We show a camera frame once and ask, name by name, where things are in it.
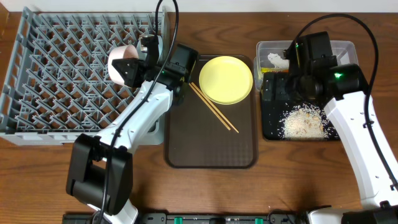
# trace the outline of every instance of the transparent bin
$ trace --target transparent bin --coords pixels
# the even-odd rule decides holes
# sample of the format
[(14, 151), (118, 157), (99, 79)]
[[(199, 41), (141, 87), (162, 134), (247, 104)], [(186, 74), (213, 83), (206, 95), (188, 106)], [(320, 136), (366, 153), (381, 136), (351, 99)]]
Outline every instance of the transparent bin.
[[(262, 85), (263, 74), (261, 68), (274, 68), (275, 66), (268, 60), (270, 53), (278, 54), (283, 58), (283, 51), (289, 48), (291, 40), (280, 41), (261, 41), (257, 44), (257, 57), (254, 58), (254, 81), (256, 89), (259, 91)], [(331, 51), (337, 56), (337, 64), (345, 65), (355, 63), (359, 65), (356, 56), (355, 46), (351, 41), (331, 40)]]

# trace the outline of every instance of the wooden chopstick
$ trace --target wooden chopstick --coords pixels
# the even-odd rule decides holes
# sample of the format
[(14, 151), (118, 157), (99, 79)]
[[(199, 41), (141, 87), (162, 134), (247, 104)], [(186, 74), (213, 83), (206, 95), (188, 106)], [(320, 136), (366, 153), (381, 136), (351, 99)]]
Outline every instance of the wooden chopstick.
[(209, 109), (211, 110), (211, 112), (213, 112), (216, 117), (223, 123), (223, 125), (229, 130), (231, 130), (231, 128), (225, 123), (225, 121), (218, 115), (218, 113), (206, 102), (206, 100), (201, 96), (201, 94), (191, 85), (191, 83), (189, 83), (189, 86), (192, 88), (192, 90), (199, 96), (199, 98), (207, 105), (207, 107), (209, 107)]
[(222, 112), (209, 100), (209, 98), (207, 98), (207, 96), (199, 89), (199, 87), (197, 87), (194, 83), (191, 83), (192, 86), (201, 94), (202, 97), (204, 97), (204, 99), (214, 108), (214, 110), (217, 111), (217, 113), (220, 114), (220, 116), (222, 118), (224, 118), (224, 120), (237, 132), (239, 133), (239, 131), (235, 128), (235, 126), (233, 126), (233, 124), (231, 122), (229, 122), (229, 120), (222, 114)]

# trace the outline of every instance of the black mat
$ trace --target black mat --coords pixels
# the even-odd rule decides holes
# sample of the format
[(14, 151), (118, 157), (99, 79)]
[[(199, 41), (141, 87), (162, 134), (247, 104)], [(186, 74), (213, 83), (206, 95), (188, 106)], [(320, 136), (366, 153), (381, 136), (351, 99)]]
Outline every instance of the black mat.
[[(199, 86), (199, 74), (207, 61), (218, 57), (200, 56), (191, 75), (191, 82)], [(242, 60), (250, 69), (252, 63)], [(257, 161), (256, 104), (254, 85), (250, 94), (239, 103), (216, 107), (231, 121), (239, 133), (228, 131), (196, 93), (189, 88), (184, 102), (167, 113), (165, 160), (176, 168), (232, 168), (251, 167)]]

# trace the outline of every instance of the wooden tabletop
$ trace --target wooden tabletop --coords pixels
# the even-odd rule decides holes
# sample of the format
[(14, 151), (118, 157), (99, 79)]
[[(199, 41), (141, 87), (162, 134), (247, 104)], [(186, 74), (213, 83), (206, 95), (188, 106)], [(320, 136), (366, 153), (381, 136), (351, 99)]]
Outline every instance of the wooden tabletop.
[[(201, 54), (256, 56), (262, 40), (292, 40), (320, 13), (181, 13), (177, 40)], [(398, 14), (353, 14), (376, 36), (380, 62), (374, 107), (392, 150), (398, 153)], [(20, 13), (0, 21), (0, 79), (6, 69)], [(171, 24), (174, 15), (170, 14)], [(355, 44), (367, 78), (373, 48), (362, 28), (329, 19), (307, 33), (327, 30), (332, 40)], [(134, 155), (132, 203), (170, 213), (268, 213), (318, 205), (361, 208), (354, 172), (340, 142), (265, 141), (257, 96), (259, 160), (247, 170), (173, 169), (163, 145), (142, 146)], [(19, 147), (0, 139), (0, 223), (60, 223), (65, 212), (91, 210), (65, 192), (72, 151), (64, 146)]]

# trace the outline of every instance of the yellow oval plate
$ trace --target yellow oval plate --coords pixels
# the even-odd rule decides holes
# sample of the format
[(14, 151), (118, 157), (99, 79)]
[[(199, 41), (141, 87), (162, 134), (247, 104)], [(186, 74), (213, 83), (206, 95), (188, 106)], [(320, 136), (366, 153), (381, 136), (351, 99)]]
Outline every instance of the yellow oval plate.
[(253, 76), (250, 68), (241, 60), (221, 56), (203, 66), (199, 85), (211, 101), (230, 105), (247, 97), (253, 85)]

